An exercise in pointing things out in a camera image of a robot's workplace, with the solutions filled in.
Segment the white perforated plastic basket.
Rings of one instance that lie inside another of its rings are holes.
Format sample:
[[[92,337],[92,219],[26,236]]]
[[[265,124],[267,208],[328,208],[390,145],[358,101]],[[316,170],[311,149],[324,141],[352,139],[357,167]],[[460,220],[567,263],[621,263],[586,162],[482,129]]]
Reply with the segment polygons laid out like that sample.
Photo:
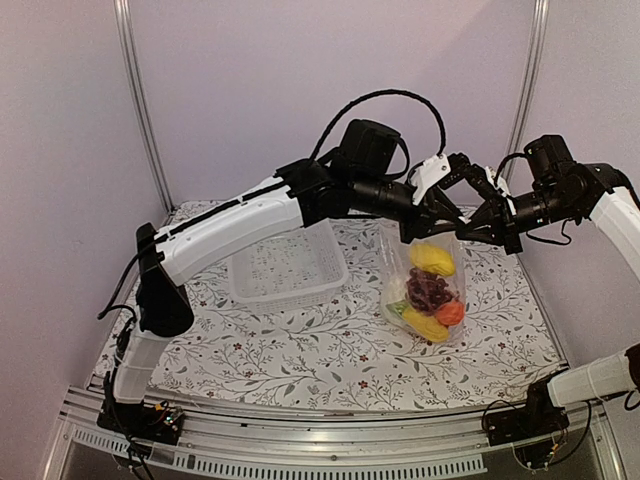
[[[232,300],[255,314],[326,303],[347,282],[329,221],[253,244],[227,259]]]

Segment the clear zip top bag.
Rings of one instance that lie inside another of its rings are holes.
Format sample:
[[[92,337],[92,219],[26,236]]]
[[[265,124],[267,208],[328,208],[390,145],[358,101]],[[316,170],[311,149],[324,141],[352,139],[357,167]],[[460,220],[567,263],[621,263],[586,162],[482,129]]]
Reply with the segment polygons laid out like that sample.
[[[380,269],[380,313],[388,322],[432,343],[452,340],[466,315],[463,252],[453,234],[405,244],[384,229]]]

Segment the dark red toy grapes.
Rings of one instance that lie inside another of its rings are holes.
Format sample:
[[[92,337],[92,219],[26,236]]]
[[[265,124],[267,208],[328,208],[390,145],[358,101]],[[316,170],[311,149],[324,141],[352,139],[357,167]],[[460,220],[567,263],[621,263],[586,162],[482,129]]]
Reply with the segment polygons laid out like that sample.
[[[443,304],[459,299],[459,294],[450,288],[443,277],[418,268],[409,271],[405,285],[409,304],[428,315],[435,313]]]

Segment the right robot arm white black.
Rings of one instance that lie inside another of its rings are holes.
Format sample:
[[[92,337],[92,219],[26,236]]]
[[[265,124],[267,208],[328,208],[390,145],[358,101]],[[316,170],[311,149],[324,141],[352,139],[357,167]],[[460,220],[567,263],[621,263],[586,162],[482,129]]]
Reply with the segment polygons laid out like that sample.
[[[464,180],[483,199],[457,228],[458,239],[519,253],[522,239],[540,228],[572,223],[600,239],[625,279],[639,278],[639,198],[621,170],[604,162],[579,162],[559,134],[530,141],[501,164],[516,158],[525,160],[531,173],[531,187],[521,194],[509,192],[500,169],[475,165],[463,154],[451,157],[453,179]],[[572,405],[638,390],[639,347],[632,345],[531,383],[522,405],[490,409],[482,427],[493,444],[546,435],[568,427],[566,410]]]

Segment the yellow toy corn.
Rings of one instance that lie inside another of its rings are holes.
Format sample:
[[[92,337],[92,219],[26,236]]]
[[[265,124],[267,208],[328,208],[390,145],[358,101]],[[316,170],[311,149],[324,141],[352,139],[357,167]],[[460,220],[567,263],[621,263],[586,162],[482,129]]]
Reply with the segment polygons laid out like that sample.
[[[420,336],[434,343],[442,343],[449,339],[449,330],[434,316],[427,316],[412,307],[402,312],[403,320]]]

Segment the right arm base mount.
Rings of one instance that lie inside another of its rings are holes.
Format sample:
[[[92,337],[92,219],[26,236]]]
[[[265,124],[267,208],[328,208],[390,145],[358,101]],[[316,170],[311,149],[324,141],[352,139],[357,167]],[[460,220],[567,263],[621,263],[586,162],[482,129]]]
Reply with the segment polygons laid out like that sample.
[[[593,407],[589,401],[585,427],[574,446],[563,456],[559,452],[569,440],[569,418],[566,410],[542,404],[514,404],[498,399],[491,402],[481,416],[481,428],[490,446],[511,444],[516,462],[535,474],[560,465],[577,453],[586,440],[593,419]]]

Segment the white toy cauliflower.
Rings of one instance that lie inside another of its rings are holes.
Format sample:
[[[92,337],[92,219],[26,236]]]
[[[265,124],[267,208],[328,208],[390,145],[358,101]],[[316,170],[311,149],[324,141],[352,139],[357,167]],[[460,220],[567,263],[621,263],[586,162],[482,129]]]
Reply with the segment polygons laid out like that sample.
[[[381,311],[388,321],[401,321],[404,311],[409,306],[405,281],[397,276],[392,277],[381,292],[380,301]]]

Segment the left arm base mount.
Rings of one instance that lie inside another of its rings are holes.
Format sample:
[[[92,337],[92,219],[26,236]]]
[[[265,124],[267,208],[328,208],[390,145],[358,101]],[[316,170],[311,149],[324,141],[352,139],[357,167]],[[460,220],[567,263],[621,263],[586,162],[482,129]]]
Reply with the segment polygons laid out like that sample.
[[[125,404],[115,400],[113,379],[110,372],[103,380],[104,400],[97,419],[97,426],[126,438],[176,446],[180,439],[184,411],[170,406],[167,401],[148,405],[144,401]]]

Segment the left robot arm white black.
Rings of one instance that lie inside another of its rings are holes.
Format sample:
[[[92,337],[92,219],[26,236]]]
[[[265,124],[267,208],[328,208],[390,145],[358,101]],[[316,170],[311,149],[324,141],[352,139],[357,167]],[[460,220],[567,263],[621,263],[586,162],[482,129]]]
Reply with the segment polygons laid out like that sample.
[[[378,122],[351,121],[340,144],[320,159],[295,161],[246,192],[173,227],[136,232],[139,317],[111,376],[111,419],[128,434],[148,426],[142,402],[168,343],[187,332],[194,314],[185,283],[211,264],[272,236],[339,219],[350,210],[394,220],[409,243],[463,225],[450,201],[437,204],[432,190],[450,171],[444,154],[424,162],[415,185],[387,169],[401,135]]]

